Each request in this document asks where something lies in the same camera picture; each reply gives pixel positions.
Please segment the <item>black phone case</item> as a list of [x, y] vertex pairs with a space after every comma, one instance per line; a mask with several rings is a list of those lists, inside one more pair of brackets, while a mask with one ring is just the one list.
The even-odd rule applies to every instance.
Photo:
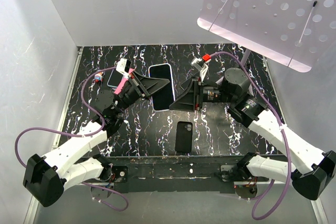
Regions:
[[179, 121], [176, 129], [175, 151], [190, 153], [192, 151], [193, 124]]

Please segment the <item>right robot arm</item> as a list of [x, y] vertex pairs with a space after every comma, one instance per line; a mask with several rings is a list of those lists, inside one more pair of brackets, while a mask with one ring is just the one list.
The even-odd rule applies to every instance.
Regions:
[[248, 153], [233, 168], [223, 172], [223, 178], [226, 181], [248, 181], [253, 177], [290, 181], [300, 195], [317, 200], [335, 176], [335, 152], [312, 146], [282, 124], [270, 108], [249, 94], [249, 86], [249, 79], [239, 68], [226, 70], [220, 85], [193, 78], [170, 105], [170, 110], [194, 112], [205, 102], [228, 103], [227, 112], [236, 122], [262, 136], [291, 161], [281, 162]]

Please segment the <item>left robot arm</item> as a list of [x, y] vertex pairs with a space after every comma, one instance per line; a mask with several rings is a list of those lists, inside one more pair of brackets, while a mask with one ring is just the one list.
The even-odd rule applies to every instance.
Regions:
[[58, 148], [39, 156], [31, 156], [25, 166], [23, 186], [44, 206], [53, 205], [65, 190], [97, 179], [106, 182], [112, 175], [112, 163], [100, 154], [79, 162], [84, 154], [106, 141], [118, 131], [124, 121], [124, 112], [139, 99], [149, 99], [170, 85], [170, 80], [142, 76], [136, 71], [120, 93], [104, 90], [97, 96], [95, 116], [77, 134]]

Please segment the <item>phone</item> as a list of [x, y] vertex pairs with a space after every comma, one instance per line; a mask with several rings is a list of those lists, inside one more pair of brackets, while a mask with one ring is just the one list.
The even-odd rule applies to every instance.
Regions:
[[111, 75], [108, 79], [107, 86], [116, 89], [123, 79], [123, 75], [119, 73], [116, 69], [111, 71]]

